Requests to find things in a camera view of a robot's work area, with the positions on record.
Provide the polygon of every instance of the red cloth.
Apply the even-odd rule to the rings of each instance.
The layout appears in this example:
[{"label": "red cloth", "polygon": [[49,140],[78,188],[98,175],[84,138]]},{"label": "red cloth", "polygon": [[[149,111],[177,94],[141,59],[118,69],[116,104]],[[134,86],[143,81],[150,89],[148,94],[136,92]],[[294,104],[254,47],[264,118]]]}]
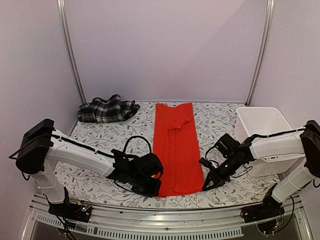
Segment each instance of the red cloth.
[{"label": "red cloth", "polygon": [[155,106],[153,153],[162,165],[159,197],[200,192],[204,174],[200,160],[192,103],[168,107]]}]

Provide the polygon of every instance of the leaf pattern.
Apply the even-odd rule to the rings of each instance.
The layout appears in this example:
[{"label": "leaf pattern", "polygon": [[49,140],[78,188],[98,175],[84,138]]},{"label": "leaf pattern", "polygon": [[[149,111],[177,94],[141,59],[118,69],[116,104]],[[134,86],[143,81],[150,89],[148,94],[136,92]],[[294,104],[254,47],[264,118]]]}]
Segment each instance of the leaf pattern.
[{"label": "leaf pattern", "polygon": [[[155,130],[155,102],[138,102],[140,109],[135,116],[118,123],[84,123],[78,122],[71,137],[102,150],[122,150],[127,139],[140,135],[153,145]],[[175,107],[181,103],[165,103]],[[194,119],[201,156],[225,133],[233,136],[237,119],[236,108],[242,104],[231,103],[193,103]],[[149,152],[148,145],[140,138],[134,139],[127,147],[127,153],[143,156]],[[219,163],[224,161],[217,150],[208,153],[208,159]],[[240,168],[236,176],[246,171]],[[59,182],[66,186],[72,198],[86,200],[97,204],[108,204],[136,208],[153,209],[198,209],[228,207],[260,202],[269,188],[279,181],[277,175],[251,177],[248,173],[222,187],[206,192],[186,196],[166,198],[146,197],[125,191],[114,185],[113,181],[97,173],[58,162],[54,173]],[[204,177],[207,168],[203,168]]]}]

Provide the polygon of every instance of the white plastic bin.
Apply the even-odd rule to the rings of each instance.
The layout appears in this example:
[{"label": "white plastic bin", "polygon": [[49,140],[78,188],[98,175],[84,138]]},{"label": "white plastic bin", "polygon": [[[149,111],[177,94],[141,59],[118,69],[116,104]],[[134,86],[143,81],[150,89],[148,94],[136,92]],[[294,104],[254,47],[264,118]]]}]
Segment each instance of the white plastic bin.
[{"label": "white plastic bin", "polygon": [[[270,135],[292,130],[292,127],[283,114],[274,107],[238,107],[237,120],[234,127],[234,136],[242,143],[253,134]],[[249,164],[249,171],[253,177],[282,174],[287,171],[299,158],[276,162],[265,162],[257,159]]]}]

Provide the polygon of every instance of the checkered fabric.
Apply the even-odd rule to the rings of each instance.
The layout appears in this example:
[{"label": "checkered fabric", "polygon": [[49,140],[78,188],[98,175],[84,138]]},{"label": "checkered fabric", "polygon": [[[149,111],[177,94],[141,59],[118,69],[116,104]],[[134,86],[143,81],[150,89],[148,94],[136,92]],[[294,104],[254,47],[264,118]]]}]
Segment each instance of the checkered fabric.
[{"label": "checkered fabric", "polygon": [[126,121],[134,116],[140,106],[133,101],[120,101],[118,94],[108,100],[95,97],[92,102],[78,108],[76,118],[84,123],[113,123]]}]

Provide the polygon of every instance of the wall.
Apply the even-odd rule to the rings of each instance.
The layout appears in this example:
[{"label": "wall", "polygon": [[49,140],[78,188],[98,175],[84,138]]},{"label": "wall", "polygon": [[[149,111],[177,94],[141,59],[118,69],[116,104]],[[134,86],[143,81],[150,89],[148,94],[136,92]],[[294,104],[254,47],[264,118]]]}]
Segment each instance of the wall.
[{"label": "wall", "polygon": [[244,103],[267,0],[68,0],[87,101]]},{"label": "wall", "polygon": [[[320,2],[276,1],[253,106],[280,109],[293,127],[320,123]],[[320,236],[320,191],[300,193],[315,238]]]},{"label": "wall", "polygon": [[44,118],[68,133],[80,101],[55,0],[2,0],[0,23],[0,239],[16,240],[35,184],[8,156]]}]

